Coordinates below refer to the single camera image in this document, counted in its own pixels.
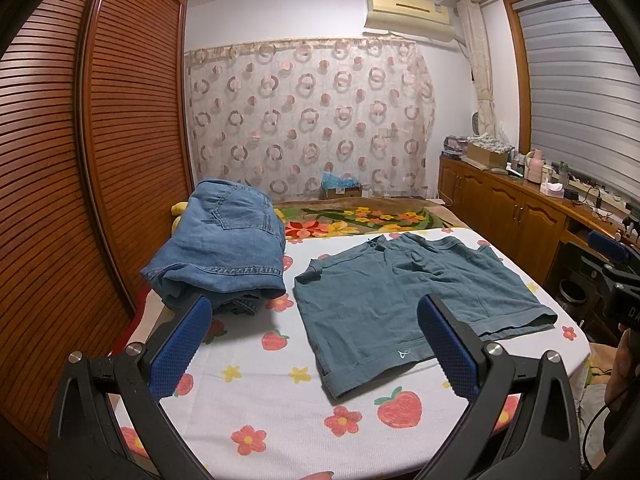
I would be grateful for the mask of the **person's right hand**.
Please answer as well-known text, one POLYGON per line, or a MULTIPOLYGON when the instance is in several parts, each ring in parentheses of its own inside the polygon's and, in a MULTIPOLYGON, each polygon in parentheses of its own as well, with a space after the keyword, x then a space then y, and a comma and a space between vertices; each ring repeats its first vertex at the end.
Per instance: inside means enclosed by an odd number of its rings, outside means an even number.
POLYGON ((617 346, 614 358, 611 378, 608 380, 605 389, 604 402, 611 412, 618 411, 625 399, 629 382, 634 377, 634 358, 632 357, 629 339, 631 330, 621 325, 623 336, 617 346))

